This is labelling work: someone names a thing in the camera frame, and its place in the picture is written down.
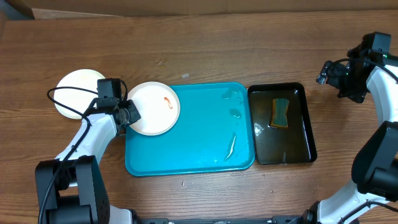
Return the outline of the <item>white plate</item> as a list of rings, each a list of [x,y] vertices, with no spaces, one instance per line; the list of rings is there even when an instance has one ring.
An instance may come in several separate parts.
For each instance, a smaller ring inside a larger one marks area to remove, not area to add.
[[[55,101],[72,108],[80,113],[84,113],[89,104],[97,97],[97,80],[104,79],[104,76],[95,70],[80,69],[64,76],[57,87],[68,86],[78,87],[93,93],[75,89],[59,89],[53,93]]]

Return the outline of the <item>pink plate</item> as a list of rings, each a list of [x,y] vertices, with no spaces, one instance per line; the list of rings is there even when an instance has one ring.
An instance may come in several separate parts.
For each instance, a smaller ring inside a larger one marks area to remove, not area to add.
[[[135,104],[141,118],[130,125],[139,134],[156,136],[167,132],[180,115],[180,101],[171,87],[160,82],[135,86],[128,99]]]

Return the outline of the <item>yellow green sponge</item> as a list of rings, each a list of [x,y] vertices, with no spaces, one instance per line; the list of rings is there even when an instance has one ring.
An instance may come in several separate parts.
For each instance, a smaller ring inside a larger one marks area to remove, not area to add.
[[[285,98],[274,98],[272,100],[272,111],[270,126],[273,128],[288,128],[287,111],[289,100]]]

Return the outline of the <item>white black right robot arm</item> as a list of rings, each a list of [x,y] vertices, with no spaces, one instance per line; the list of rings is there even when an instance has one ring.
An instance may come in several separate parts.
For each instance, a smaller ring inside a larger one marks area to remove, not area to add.
[[[340,98],[362,103],[370,93],[379,127],[354,158],[351,180],[292,223],[357,223],[375,207],[397,211],[390,206],[397,201],[397,57],[390,44],[389,34],[366,34],[346,58],[321,69],[317,83],[337,88]]]

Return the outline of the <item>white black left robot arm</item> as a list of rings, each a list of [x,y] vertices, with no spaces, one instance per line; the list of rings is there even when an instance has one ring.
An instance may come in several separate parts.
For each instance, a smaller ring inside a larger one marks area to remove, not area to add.
[[[67,148],[35,168],[38,223],[141,222],[134,210],[110,204],[99,168],[108,144],[141,116],[121,79],[99,79],[95,95]]]

